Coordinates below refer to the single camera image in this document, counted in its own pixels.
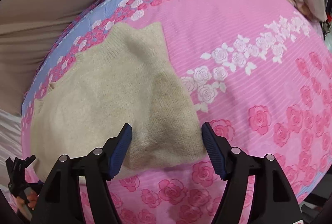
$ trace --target person's hand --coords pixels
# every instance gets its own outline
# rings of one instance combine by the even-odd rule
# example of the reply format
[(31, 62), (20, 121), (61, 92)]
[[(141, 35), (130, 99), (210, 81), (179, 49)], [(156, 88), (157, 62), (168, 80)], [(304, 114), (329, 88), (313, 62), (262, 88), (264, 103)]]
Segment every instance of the person's hand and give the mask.
[[(31, 190), (30, 195), (27, 196), (27, 199), (29, 201), (28, 206), (30, 208), (32, 208), (32, 210), (33, 210), (34, 207), (36, 206), (37, 199), (38, 199), (37, 193), (34, 192), (33, 190)], [(22, 215), (24, 215), (27, 218), (26, 211), (23, 209), (24, 203), (25, 202), (22, 198), (20, 198), (19, 196), (16, 197), (16, 204), (17, 204), (17, 207), (19, 208), (19, 211), (22, 213)]]

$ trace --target metal screw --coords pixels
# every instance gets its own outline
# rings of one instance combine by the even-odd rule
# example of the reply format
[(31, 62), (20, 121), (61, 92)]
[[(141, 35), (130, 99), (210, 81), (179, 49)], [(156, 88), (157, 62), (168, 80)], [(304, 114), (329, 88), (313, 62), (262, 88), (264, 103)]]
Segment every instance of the metal screw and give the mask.
[(266, 155), (266, 158), (269, 160), (269, 161), (273, 161), (275, 159), (274, 155), (272, 154), (267, 154)]
[(68, 159), (68, 157), (65, 154), (63, 154), (62, 156), (59, 157), (60, 162), (64, 162), (67, 159)]
[(103, 150), (101, 148), (96, 148), (93, 150), (93, 154), (95, 154), (95, 155), (100, 155), (100, 154), (102, 154), (102, 152), (103, 152)]
[(232, 153), (233, 154), (240, 154), (241, 153), (241, 149), (240, 148), (237, 148), (237, 147), (233, 147), (231, 149)]

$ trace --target white sheet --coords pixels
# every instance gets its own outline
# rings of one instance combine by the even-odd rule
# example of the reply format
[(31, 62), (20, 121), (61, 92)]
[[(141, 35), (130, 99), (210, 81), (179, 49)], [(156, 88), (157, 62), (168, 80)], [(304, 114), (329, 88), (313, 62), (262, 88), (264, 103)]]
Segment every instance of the white sheet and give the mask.
[(22, 158), (21, 117), (0, 109), (0, 185), (7, 187), (9, 182), (6, 159), (16, 156)]

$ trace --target beige sweater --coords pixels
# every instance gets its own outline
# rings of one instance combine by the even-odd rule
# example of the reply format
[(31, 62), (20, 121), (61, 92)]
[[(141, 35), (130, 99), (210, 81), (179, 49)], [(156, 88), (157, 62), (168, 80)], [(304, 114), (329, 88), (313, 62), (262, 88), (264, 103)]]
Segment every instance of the beige sweater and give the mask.
[(193, 104), (168, 61), (160, 23), (140, 30), (118, 23), (103, 43), (76, 59), (35, 100), (31, 153), (41, 180), (60, 155), (87, 155), (125, 123), (133, 138), (116, 178), (205, 155)]

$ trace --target floral blanket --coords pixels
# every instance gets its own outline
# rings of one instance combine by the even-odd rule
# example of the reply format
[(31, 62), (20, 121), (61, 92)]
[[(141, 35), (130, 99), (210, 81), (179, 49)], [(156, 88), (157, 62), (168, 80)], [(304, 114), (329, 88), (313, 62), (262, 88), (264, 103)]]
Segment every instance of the floral blanket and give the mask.
[[(331, 165), (332, 57), (308, 21), (286, 0), (105, 0), (61, 35), (23, 104), (29, 155), (33, 99), (72, 66), (75, 53), (101, 43), (126, 22), (163, 26), (169, 60), (190, 92), (200, 123), (255, 156), (274, 154), (301, 202)], [(27, 180), (37, 178), (32, 170)], [(225, 182), (208, 157), (113, 180), (109, 190), (124, 224), (206, 224)], [(254, 178), (240, 223), (246, 223)], [(87, 191), (83, 209), (93, 223)]]

